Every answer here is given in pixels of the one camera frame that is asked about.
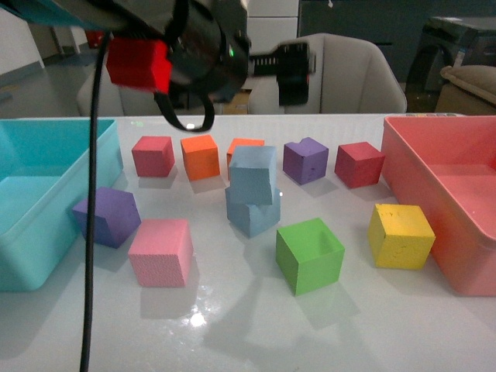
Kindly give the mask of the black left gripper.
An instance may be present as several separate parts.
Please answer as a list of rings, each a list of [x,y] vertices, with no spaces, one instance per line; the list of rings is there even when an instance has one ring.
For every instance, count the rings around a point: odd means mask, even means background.
[[[173,82],[198,97],[230,102],[247,78],[274,76],[280,105],[308,100],[308,79],[315,71],[308,43],[251,53],[247,10],[240,1],[176,1],[164,36]]]

